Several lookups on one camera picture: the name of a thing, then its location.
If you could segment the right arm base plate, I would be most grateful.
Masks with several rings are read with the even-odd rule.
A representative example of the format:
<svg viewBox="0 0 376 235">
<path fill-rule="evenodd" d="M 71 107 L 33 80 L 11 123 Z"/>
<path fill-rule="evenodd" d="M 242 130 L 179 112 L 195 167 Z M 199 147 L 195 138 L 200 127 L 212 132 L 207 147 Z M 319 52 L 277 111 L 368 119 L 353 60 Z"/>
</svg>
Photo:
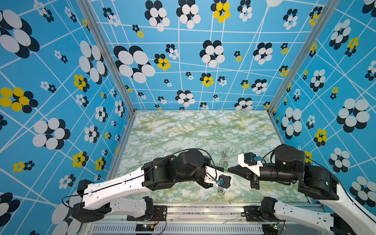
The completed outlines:
<svg viewBox="0 0 376 235">
<path fill-rule="evenodd" d="M 241 216 L 247 222 L 279 222 L 274 213 L 274 209 L 266 206 L 244 206 Z"/>
</svg>

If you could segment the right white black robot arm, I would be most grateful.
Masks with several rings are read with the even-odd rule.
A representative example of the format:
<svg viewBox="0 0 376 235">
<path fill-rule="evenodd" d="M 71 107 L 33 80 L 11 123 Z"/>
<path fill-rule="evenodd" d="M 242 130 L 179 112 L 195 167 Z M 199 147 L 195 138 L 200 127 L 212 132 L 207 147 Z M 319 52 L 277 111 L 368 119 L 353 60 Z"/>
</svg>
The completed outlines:
<svg viewBox="0 0 376 235">
<path fill-rule="evenodd" d="M 305 163 L 305 153 L 279 145 L 271 151 L 268 163 L 256 160 L 252 152 L 240 154 L 238 165 L 229 173 L 248 181 L 258 190 L 261 181 L 298 184 L 298 192 L 329 207 L 333 212 L 309 211 L 264 197 L 255 215 L 265 221 L 291 221 L 327 235 L 374 235 L 376 217 L 348 195 L 337 177 L 322 166 Z"/>
</svg>

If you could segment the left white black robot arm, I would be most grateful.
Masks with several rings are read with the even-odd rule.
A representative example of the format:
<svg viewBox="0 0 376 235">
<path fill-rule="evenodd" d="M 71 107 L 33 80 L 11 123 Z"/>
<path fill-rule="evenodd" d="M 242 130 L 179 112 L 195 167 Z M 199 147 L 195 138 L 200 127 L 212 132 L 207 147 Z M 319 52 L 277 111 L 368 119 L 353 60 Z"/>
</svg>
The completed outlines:
<svg viewBox="0 0 376 235">
<path fill-rule="evenodd" d="M 96 222 L 107 215 L 123 214 L 136 221 L 150 220 L 155 214 L 153 200 L 126 196 L 172 188 L 177 183 L 195 182 L 204 189 L 214 185 L 229 188 L 232 177 L 216 167 L 209 155 L 191 148 L 145 163 L 121 177 L 94 183 L 82 180 L 78 184 L 79 202 L 71 207 L 71 215 L 81 223 Z"/>
</svg>

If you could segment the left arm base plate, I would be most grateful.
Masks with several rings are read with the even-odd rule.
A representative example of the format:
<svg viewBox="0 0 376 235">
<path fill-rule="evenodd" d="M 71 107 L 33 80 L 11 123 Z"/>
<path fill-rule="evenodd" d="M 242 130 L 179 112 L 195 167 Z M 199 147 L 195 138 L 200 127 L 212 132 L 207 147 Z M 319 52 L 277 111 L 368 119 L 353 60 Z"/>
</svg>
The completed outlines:
<svg viewBox="0 0 376 235">
<path fill-rule="evenodd" d="M 127 221 L 166 221 L 167 206 L 156 205 L 153 209 L 147 209 L 146 214 L 140 217 L 127 216 Z"/>
</svg>

